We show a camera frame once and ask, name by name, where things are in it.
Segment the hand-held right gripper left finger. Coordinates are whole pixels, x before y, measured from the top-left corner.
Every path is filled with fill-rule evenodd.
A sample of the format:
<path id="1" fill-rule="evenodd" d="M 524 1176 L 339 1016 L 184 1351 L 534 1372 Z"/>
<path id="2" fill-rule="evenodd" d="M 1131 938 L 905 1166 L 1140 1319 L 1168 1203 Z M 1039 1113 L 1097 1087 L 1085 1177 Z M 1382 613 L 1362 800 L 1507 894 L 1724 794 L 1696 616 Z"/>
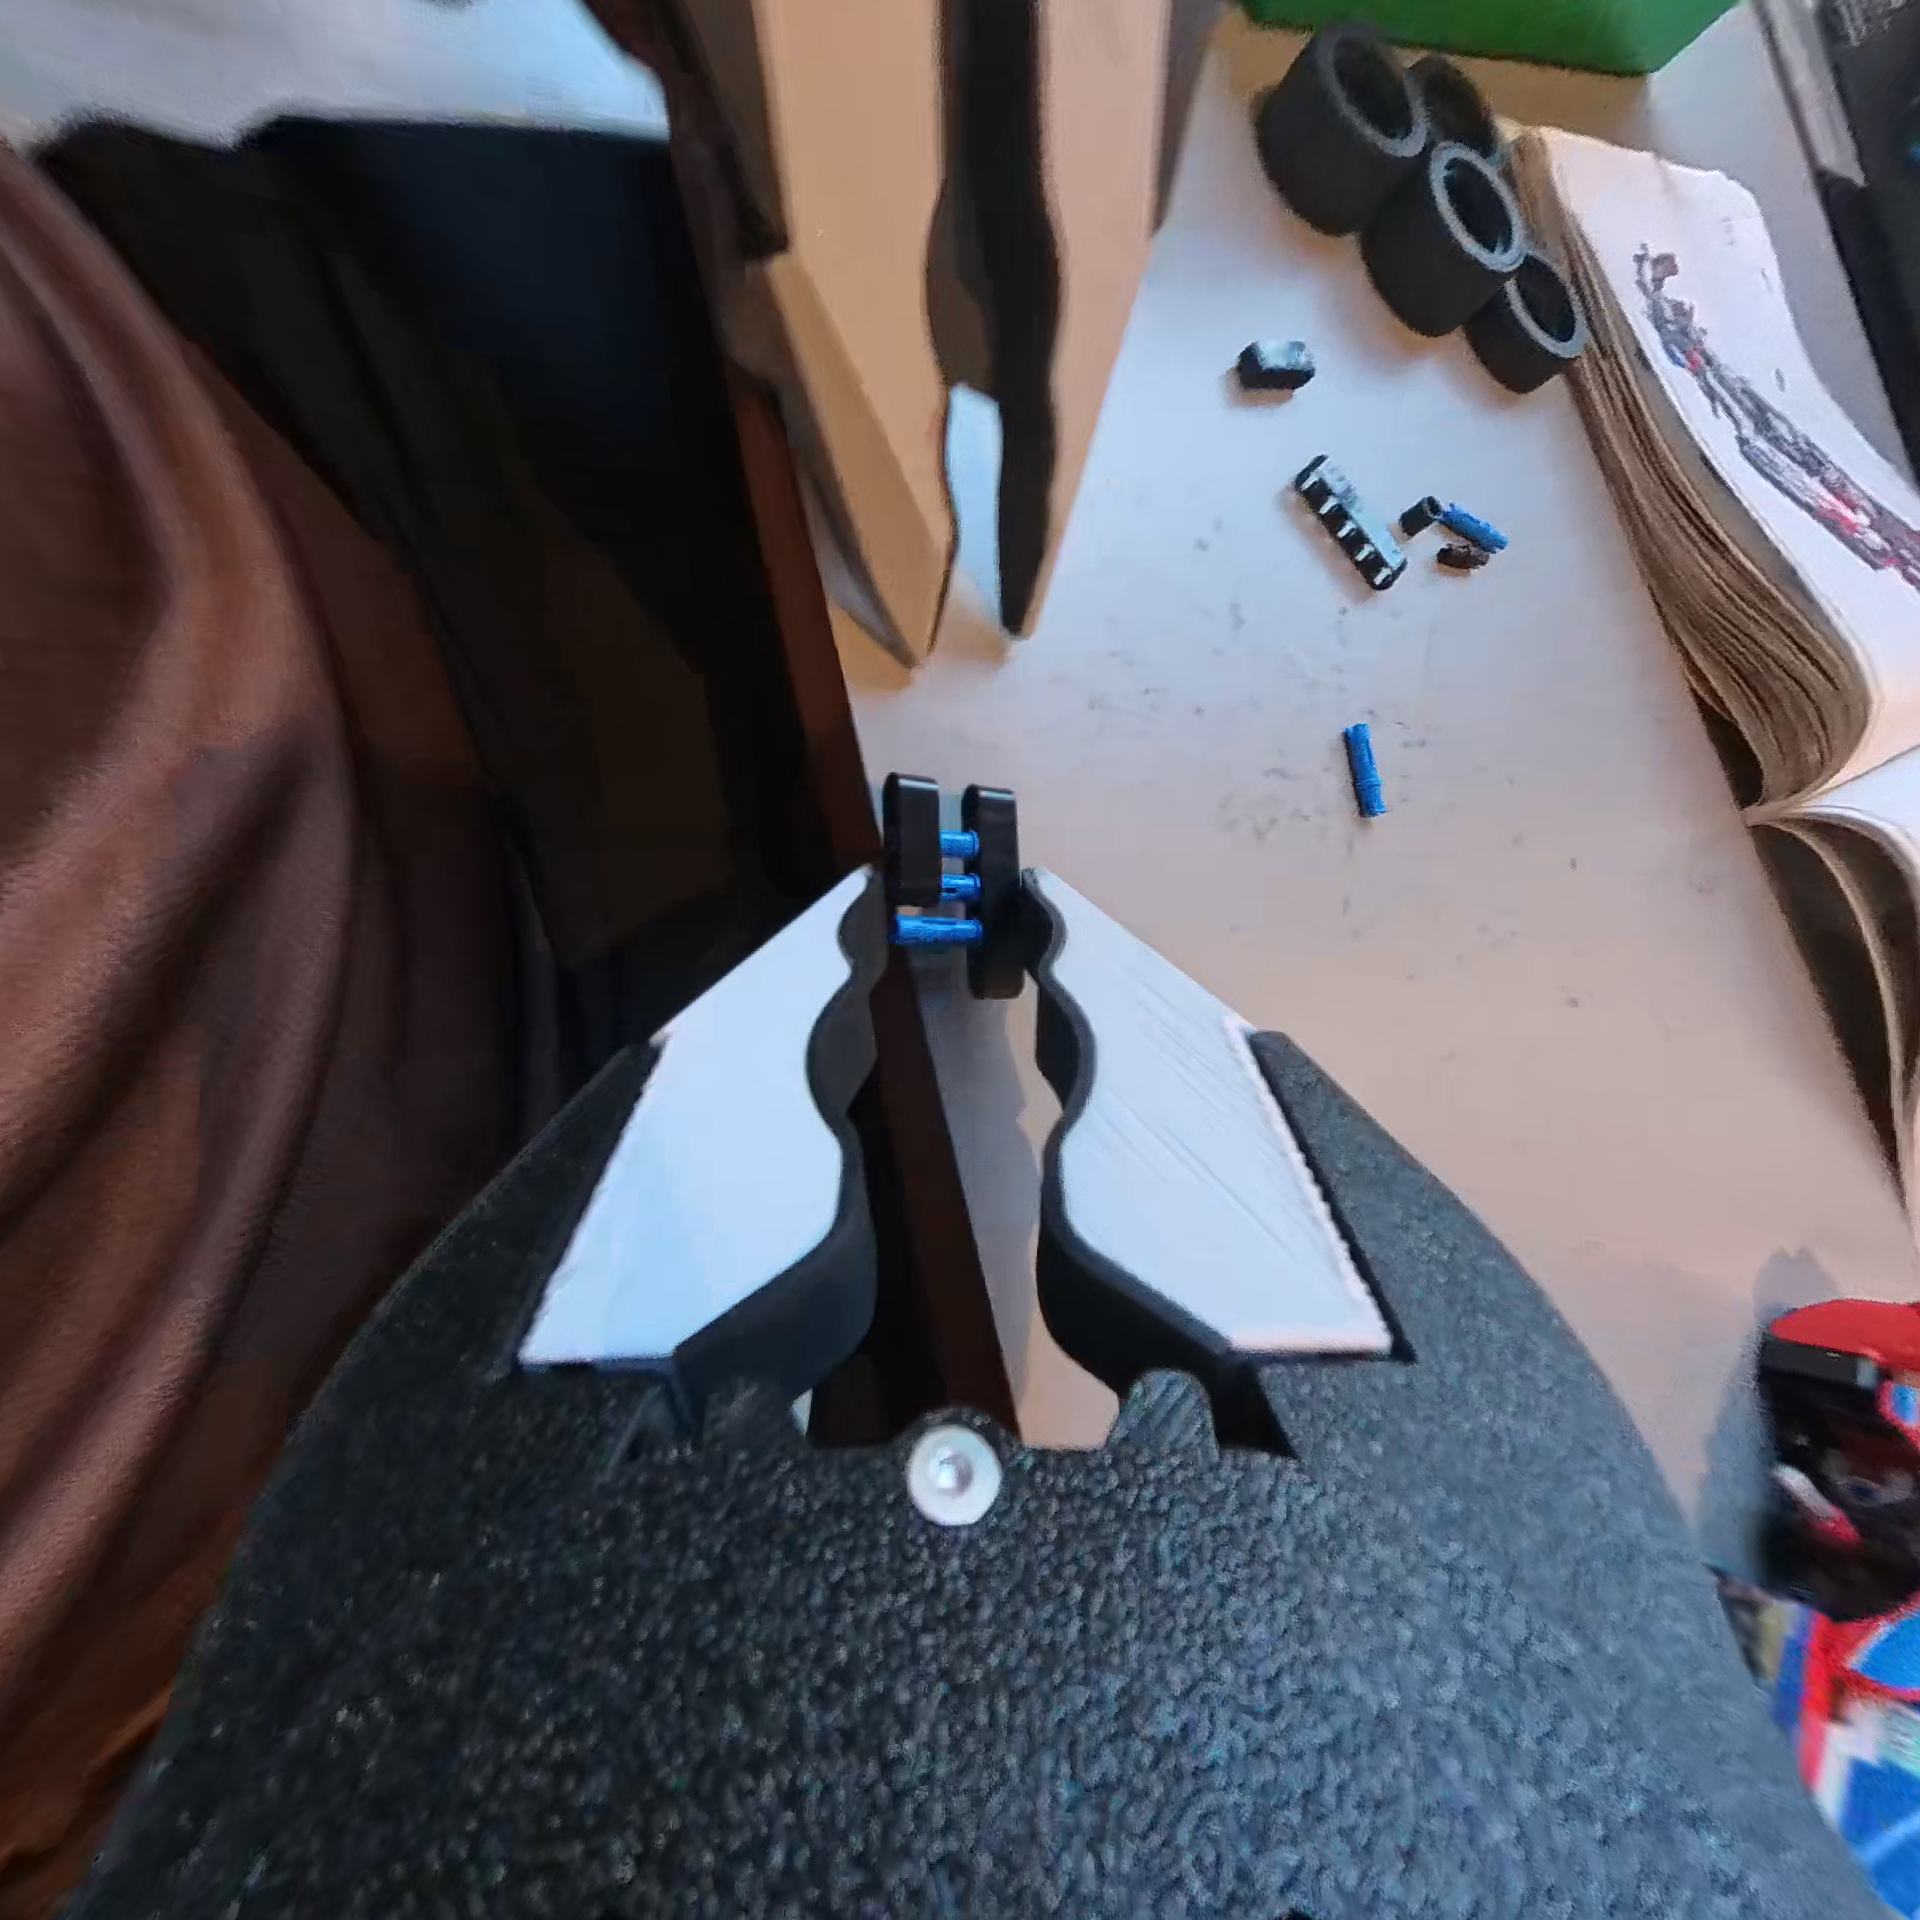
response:
<path id="1" fill-rule="evenodd" d="M 878 1297 L 854 1122 L 874 1072 L 878 870 L 845 876 L 661 1025 L 621 1136 L 541 1288 L 529 1372 L 814 1395 Z"/>

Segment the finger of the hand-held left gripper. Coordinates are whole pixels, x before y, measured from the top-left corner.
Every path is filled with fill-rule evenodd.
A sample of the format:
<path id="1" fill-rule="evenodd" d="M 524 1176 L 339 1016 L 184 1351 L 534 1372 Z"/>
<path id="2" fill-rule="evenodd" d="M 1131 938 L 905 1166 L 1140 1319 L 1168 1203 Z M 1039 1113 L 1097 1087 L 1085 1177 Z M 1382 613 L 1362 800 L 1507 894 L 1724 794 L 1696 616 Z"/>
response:
<path id="1" fill-rule="evenodd" d="M 927 322 L 999 410 L 995 606 L 1030 635 L 1158 205 L 1168 2 L 941 2 Z"/>
<path id="2" fill-rule="evenodd" d="M 830 554 L 830 589 L 905 669 L 956 550 L 927 243 L 947 180 L 941 2 L 726 2 L 726 92 L 774 241 L 749 267 Z"/>

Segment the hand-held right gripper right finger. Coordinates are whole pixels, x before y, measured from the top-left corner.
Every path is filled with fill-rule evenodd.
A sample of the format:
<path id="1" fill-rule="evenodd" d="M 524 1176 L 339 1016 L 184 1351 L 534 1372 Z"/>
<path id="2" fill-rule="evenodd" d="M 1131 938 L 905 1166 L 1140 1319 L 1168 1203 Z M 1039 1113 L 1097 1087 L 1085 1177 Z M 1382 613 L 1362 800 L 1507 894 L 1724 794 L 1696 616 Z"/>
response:
<path id="1" fill-rule="evenodd" d="M 1285 1113 L 1260 1032 L 1047 867 L 1021 870 L 1042 1154 L 1039 1306 L 1127 1395 L 1232 1396 L 1273 1361 L 1377 1361 L 1393 1329 Z"/>

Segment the long black brick beam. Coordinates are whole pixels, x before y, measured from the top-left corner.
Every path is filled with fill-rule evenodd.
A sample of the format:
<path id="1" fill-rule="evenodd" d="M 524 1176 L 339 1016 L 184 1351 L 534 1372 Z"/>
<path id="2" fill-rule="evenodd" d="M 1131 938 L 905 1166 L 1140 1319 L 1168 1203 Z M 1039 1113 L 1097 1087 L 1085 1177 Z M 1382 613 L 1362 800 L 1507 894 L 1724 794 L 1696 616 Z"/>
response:
<path id="1" fill-rule="evenodd" d="M 966 954 L 966 983 L 976 999 L 1016 999 L 1025 983 L 1016 794 L 969 783 L 962 791 L 962 830 L 976 840 L 966 876 L 976 878 L 972 919 L 979 928 Z"/>

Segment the short black brick beam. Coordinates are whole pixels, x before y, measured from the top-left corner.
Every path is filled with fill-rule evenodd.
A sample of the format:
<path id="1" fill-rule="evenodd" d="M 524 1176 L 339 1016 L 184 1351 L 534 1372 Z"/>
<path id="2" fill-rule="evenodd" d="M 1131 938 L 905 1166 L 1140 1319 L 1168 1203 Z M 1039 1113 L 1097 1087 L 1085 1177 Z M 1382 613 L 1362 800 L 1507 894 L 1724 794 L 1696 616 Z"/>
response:
<path id="1" fill-rule="evenodd" d="M 883 781 L 883 876 L 893 908 L 939 908 L 943 870 L 941 785 L 893 771 Z"/>

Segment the white desk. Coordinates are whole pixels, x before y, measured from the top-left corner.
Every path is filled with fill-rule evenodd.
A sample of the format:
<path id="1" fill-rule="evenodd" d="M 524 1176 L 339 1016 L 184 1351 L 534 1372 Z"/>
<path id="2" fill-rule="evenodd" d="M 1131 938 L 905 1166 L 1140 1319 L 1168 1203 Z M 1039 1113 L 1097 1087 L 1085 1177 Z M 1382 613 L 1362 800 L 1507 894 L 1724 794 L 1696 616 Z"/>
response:
<path id="1" fill-rule="evenodd" d="M 1878 1134 L 1736 815 L 1563 377 L 1507 394 L 1374 298 L 1260 175 L 1301 50 L 1223 16 L 1032 635 L 999 635 L 999 427 L 956 394 L 956 571 L 905 669 L 830 606 L 867 771 L 1019 796 L 1058 870 L 1302 1043 L 1523 1261 L 1631 1406 L 1713 1570 L 1760 1580 L 1755 1348 L 1777 1312 L 1907 1298 Z M 1243 394 L 1238 349 L 1317 377 Z M 1439 522 L 1371 589 L 1294 494 L 1325 453 Z M 1368 721 L 1386 815 L 1343 729 Z"/>

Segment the green plastic bin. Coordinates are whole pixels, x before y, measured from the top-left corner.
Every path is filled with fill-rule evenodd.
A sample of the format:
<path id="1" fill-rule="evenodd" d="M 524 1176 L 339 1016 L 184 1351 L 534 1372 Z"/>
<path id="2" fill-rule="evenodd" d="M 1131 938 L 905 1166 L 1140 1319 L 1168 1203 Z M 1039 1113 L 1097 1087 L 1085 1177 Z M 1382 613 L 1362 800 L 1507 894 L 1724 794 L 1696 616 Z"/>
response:
<path id="1" fill-rule="evenodd" d="M 1735 2 L 1238 2 L 1238 10 L 1266 30 L 1359 19 L 1410 50 L 1646 78 Z"/>

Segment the black brick beam with holes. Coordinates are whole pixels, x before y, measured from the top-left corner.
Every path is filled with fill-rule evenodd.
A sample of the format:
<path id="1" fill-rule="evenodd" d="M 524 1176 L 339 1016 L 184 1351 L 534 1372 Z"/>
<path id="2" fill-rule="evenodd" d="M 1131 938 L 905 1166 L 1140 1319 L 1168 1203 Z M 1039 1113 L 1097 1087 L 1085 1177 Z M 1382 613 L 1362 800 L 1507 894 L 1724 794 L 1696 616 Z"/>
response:
<path id="1" fill-rule="evenodd" d="M 1317 453 L 1297 472 L 1294 494 L 1371 589 L 1388 589 L 1403 576 L 1407 554 L 1391 522 L 1362 499 L 1346 469 L 1325 453 Z"/>

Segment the person's black trousers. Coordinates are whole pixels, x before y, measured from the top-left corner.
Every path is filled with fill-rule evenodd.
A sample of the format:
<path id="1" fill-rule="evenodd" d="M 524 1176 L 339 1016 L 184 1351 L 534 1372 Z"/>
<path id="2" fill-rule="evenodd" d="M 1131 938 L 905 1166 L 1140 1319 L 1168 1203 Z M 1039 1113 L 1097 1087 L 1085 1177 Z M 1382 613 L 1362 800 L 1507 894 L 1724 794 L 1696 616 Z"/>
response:
<path id="1" fill-rule="evenodd" d="M 90 117 L 41 170 L 412 582 L 582 1083 L 830 878 L 670 145 Z"/>

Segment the person's brown sweater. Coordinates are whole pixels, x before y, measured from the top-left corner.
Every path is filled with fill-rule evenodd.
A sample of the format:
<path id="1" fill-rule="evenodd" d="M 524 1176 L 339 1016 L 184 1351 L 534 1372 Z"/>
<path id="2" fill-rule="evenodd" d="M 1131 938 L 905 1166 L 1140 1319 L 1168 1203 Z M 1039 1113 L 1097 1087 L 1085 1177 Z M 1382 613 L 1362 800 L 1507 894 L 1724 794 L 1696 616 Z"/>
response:
<path id="1" fill-rule="evenodd" d="M 352 1329 L 515 1142 L 415 588 L 4 149 L 4 1915 L 53 1915 Z"/>

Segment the open instruction booklet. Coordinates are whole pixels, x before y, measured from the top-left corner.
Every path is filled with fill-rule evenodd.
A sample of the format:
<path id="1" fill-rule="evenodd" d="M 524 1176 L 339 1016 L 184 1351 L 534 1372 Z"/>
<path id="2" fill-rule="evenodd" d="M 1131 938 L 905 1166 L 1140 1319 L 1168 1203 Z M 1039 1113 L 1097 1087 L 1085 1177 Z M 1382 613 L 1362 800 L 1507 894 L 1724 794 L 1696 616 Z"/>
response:
<path id="1" fill-rule="evenodd" d="M 1838 407 L 1732 175 L 1520 130 L 1526 210 L 1595 336 L 1570 390 L 1696 698 L 1735 733 L 1744 823 L 1794 843 L 1847 1042 L 1916 1211 L 1916 482 Z"/>

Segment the red white blue toy car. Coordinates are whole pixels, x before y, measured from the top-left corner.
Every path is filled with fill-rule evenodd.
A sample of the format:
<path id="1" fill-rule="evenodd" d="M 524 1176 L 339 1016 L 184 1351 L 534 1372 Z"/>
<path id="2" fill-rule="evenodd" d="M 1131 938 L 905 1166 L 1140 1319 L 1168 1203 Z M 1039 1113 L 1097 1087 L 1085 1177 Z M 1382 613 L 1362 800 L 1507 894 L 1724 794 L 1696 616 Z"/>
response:
<path id="1" fill-rule="evenodd" d="M 1916 1301 L 1830 1298 L 1760 1334 L 1760 1580 L 1717 1573 L 1804 1789 L 1916 1915 Z"/>

